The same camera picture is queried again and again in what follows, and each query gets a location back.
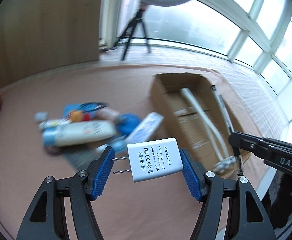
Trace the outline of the blue round lid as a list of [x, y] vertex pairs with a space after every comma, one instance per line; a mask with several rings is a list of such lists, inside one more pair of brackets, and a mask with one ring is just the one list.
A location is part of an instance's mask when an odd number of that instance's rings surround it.
[[133, 113], [126, 113], [116, 117], [115, 126], [121, 136], [130, 135], [140, 124], [141, 119]]

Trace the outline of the small blue liquid bottle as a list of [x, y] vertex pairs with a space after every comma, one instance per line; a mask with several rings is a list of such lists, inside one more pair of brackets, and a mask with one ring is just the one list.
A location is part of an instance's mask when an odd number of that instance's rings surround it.
[[120, 140], [120, 141], [111, 141], [107, 144], [101, 145], [99, 147], [96, 148], [96, 152], [99, 154], [102, 154], [103, 151], [107, 148], [107, 147], [112, 147], [115, 151], [115, 153], [120, 153], [123, 151], [126, 151], [126, 143], [124, 140]]

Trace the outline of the cardboard box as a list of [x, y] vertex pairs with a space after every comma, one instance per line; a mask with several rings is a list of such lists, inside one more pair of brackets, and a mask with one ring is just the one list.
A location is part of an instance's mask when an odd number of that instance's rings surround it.
[[[154, 77], [150, 90], [155, 111], [164, 117], [163, 123], [171, 137], [176, 138], [180, 148], [186, 148], [192, 158], [207, 170], [214, 166], [227, 152], [233, 155], [228, 143], [228, 131], [221, 110], [213, 94], [215, 86], [225, 103], [234, 129], [244, 131], [244, 121], [249, 115], [228, 83], [209, 75], [193, 73], [164, 73]], [[203, 119], [182, 96], [181, 89], [188, 88], [203, 111], [220, 132], [223, 147], [214, 133], [209, 133]]]

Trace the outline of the white massage stick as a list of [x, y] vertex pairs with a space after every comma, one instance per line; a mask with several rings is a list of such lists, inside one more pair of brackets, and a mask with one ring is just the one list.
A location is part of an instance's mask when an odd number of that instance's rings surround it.
[[226, 142], [224, 141], [221, 133], [216, 128], [215, 124], [213, 124], [210, 120], [208, 115], [204, 112], [203, 108], [200, 106], [190, 89], [182, 88], [180, 92], [186, 101], [191, 105], [193, 110], [196, 111], [202, 119], [213, 150], [219, 159], [219, 162], [214, 165], [213, 171], [218, 174], [228, 171], [231, 166], [235, 164], [235, 157], [229, 154]]

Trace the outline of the black card package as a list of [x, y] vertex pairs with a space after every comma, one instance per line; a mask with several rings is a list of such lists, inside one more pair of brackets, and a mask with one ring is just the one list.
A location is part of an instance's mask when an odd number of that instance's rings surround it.
[[92, 161], [101, 156], [94, 148], [89, 148], [86, 145], [66, 147], [62, 151], [62, 155], [77, 171], [85, 170]]

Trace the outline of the orange cartoon toy figure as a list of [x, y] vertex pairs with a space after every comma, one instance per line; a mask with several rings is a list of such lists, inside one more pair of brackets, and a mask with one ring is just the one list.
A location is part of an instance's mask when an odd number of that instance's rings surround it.
[[70, 111], [68, 113], [68, 118], [71, 122], [83, 122], [91, 120], [89, 113], [85, 113], [84, 111], [80, 110]]

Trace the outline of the small white grey cap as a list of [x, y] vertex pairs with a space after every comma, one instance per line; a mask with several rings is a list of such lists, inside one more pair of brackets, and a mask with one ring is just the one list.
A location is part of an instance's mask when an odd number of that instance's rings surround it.
[[34, 115], [35, 122], [44, 122], [48, 120], [48, 113], [47, 112], [37, 112]]

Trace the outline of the blue card with cord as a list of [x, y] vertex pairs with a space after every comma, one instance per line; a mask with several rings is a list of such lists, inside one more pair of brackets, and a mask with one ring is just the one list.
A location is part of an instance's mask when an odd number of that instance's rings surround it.
[[62, 117], [66, 118], [70, 111], [83, 111], [83, 113], [88, 114], [90, 118], [95, 118], [96, 112], [107, 106], [108, 103], [105, 102], [87, 102], [82, 104], [70, 104], [64, 107]]

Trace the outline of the white printed tissue pack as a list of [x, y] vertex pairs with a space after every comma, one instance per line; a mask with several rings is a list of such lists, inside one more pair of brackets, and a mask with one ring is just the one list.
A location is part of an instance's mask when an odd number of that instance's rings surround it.
[[163, 119], [164, 116], [156, 112], [149, 113], [132, 133], [126, 137], [125, 143], [128, 145], [148, 141], [160, 127]]

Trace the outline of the pink lotion bottle grey cap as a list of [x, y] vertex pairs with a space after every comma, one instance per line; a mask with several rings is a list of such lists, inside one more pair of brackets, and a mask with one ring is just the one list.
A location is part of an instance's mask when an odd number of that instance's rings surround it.
[[96, 111], [96, 117], [102, 120], [115, 121], [120, 116], [120, 113], [109, 107], [104, 107]]

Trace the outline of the wooden board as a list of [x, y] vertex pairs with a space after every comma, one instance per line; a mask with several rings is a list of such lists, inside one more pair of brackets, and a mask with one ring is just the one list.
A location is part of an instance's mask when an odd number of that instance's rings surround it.
[[3, 0], [0, 88], [46, 70], [99, 59], [101, 0]]

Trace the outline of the black tripod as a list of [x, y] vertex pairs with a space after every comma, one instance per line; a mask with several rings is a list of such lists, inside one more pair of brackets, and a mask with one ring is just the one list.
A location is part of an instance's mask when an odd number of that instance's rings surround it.
[[150, 42], [149, 42], [149, 37], [148, 37], [148, 32], [146, 29], [146, 25], [143, 21], [143, 16], [146, 10], [148, 9], [149, 5], [144, 2], [139, 2], [139, 7], [137, 12], [135, 13], [135, 16], [128, 22], [126, 28], [122, 31], [121, 35], [118, 36], [113, 44], [113, 46], [109, 50], [114, 50], [117, 48], [119, 45], [119, 42], [122, 40], [127, 40], [125, 42], [125, 49], [124, 52], [120, 58], [121, 61], [124, 61], [126, 58], [126, 54], [128, 52], [128, 49], [130, 48], [131, 41], [133, 40], [134, 33], [137, 29], [137, 26], [140, 24], [141, 29], [144, 34], [144, 39], [146, 42], [147, 50], [148, 53], [152, 53]]

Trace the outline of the white Aqua sunscreen tube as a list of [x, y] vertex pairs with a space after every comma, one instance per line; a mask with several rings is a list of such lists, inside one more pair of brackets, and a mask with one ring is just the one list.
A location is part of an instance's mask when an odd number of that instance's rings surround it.
[[66, 147], [102, 141], [117, 135], [110, 121], [84, 121], [46, 128], [42, 133], [44, 147]]

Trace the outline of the white patterned tube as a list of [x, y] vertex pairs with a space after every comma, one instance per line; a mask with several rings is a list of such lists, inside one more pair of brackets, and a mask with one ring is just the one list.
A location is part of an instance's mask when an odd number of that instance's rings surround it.
[[61, 125], [67, 125], [71, 124], [71, 120], [69, 119], [53, 119], [53, 120], [47, 120], [43, 121], [39, 124], [39, 130], [43, 131], [47, 128], [57, 127]]

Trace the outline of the white USB power adapter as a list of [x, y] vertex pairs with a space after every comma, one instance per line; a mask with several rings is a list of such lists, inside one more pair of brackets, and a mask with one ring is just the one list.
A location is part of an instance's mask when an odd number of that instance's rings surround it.
[[128, 172], [135, 183], [183, 171], [180, 149], [175, 138], [128, 144], [127, 153], [128, 156], [113, 160], [128, 159], [130, 169], [114, 171], [114, 174]]

